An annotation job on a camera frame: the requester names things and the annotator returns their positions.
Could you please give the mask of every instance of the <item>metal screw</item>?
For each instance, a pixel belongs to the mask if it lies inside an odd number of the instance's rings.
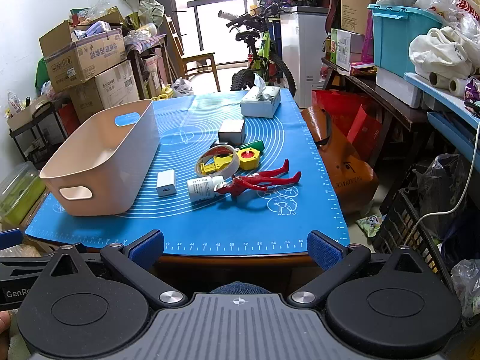
[[[308,291],[295,292],[292,299],[297,303],[312,303],[315,300],[315,295]]]
[[[177,303],[183,299],[183,295],[178,291],[165,291],[160,294],[160,300],[164,303]]]

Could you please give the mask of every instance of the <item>basket handle hole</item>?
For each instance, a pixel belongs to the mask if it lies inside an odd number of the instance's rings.
[[[140,119],[140,114],[138,112],[130,112],[125,115],[118,115],[115,118],[115,124],[118,127],[128,126],[129,124],[135,124]]]
[[[58,192],[60,192],[60,195],[62,195],[66,200],[91,199],[93,196],[92,191],[87,187],[60,188]]]

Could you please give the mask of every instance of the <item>white phone charger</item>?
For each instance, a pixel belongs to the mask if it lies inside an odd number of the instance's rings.
[[[173,169],[164,170],[157,175],[157,193],[160,197],[177,193],[177,179]]]

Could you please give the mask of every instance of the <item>tissue box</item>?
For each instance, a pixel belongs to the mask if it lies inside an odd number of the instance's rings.
[[[279,87],[267,86],[261,92],[253,87],[240,100],[240,110],[243,116],[273,117],[279,104]]]

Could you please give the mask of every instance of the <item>bicycle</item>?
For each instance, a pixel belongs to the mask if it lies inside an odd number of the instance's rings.
[[[246,31],[239,31],[235,35],[237,42],[245,42],[248,45],[251,55],[251,62],[247,69],[242,69],[232,77],[231,91],[243,91],[254,86],[254,73],[257,73],[268,84],[275,80],[274,76],[270,76],[270,61],[275,64],[277,72],[282,72],[285,76],[288,89],[292,95],[295,95],[296,86],[290,69],[285,62],[278,56],[275,50],[275,43],[271,42],[270,32],[268,31],[268,16],[279,13],[279,4],[274,3],[263,10],[260,14],[250,15],[245,13],[241,16],[232,15],[230,13],[220,11],[218,17],[228,19],[230,22],[226,25],[231,27],[230,32],[235,28],[246,26]],[[255,47],[257,39],[262,39],[260,47]]]

